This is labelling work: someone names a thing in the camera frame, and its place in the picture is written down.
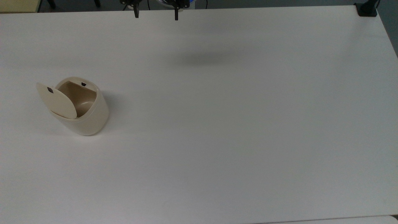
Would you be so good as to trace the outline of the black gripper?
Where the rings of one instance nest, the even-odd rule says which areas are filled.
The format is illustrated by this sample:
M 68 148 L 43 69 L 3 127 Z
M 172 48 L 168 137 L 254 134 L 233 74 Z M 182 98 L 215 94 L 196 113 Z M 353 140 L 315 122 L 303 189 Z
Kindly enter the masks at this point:
M 135 18 L 139 18 L 139 7 L 138 5 L 142 0 L 120 0 L 120 4 L 127 4 L 128 6 L 134 7 Z M 174 8 L 175 21 L 178 21 L 179 9 L 189 8 L 189 0 L 155 0 L 158 4 Z

